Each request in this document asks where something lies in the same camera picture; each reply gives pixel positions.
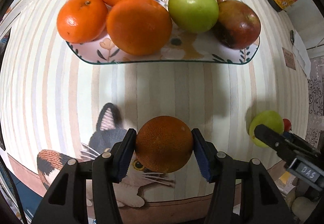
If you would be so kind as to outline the green apple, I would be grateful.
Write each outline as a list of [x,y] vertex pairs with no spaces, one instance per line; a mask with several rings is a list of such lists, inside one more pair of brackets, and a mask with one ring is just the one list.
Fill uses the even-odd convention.
[[268,145],[255,137],[254,129],[260,124],[264,124],[278,134],[283,134],[285,129],[283,118],[274,110],[265,110],[256,115],[250,124],[249,136],[252,142],[261,148],[266,148]]
[[212,29],[219,15],[217,0],[169,0],[168,11],[177,26],[195,34]]

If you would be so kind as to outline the small brown card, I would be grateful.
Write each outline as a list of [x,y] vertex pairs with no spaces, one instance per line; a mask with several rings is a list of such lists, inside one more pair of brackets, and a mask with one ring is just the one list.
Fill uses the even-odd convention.
[[283,55],[284,55],[284,58],[285,58],[286,66],[288,68],[296,70],[293,53],[290,52],[289,50],[285,49],[285,48],[282,48],[282,50],[283,50]]

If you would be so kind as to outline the striped cat table mat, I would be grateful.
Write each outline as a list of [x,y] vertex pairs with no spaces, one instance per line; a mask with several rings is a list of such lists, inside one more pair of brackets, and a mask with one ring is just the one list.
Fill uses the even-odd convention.
[[279,157],[248,135],[251,119],[272,109],[305,137],[308,82],[300,65],[286,66],[293,25],[267,0],[243,0],[260,17],[260,46],[243,51],[245,65],[148,62],[91,65],[58,35],[56,17],[66,0],[22,0],[1,24],[11,35],[1,67],[1,156],[9,170],[35,193],[45,187],[37,154],[55,151],[79,158],[95,131],[99,112],[111,102],[123,127],[139,129],[167,115],[200,129],[217,149],[239,160],[259,158],[275,177]]

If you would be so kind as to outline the dark red apple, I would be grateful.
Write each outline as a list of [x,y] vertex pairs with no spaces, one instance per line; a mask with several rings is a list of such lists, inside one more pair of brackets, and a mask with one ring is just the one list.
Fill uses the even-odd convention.
[[248,5],[238,0],[226,0],[218,7],[218,20],[212,31],[222,45],[241,50],[257,40],[261,32],[261,23]]

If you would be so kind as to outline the small orange left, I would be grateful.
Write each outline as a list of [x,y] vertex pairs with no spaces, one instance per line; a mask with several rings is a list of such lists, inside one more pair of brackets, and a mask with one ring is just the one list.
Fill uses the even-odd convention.
[[58,13],[56,27],[69,43],[90,42],[104,30],[107,14],[102,0],[68,0]]

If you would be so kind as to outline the white folded paper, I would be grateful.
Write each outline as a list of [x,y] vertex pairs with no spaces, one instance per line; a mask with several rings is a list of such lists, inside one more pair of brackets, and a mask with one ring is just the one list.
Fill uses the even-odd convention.
[[300,67],[303,69],[307,79],[310,79],[311,61],[308,56],[305,44],[296,30],[291,30],[291,42],[293,45],[294,56],[300,64]]

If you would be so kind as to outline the orange front on plate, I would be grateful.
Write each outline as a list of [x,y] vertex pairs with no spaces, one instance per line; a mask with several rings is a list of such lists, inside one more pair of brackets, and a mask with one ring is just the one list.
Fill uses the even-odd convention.
[[106,27],[119,49],[148,56],[169,41],[173,23],[169,12],[155,0],[122,0],[109,11]]

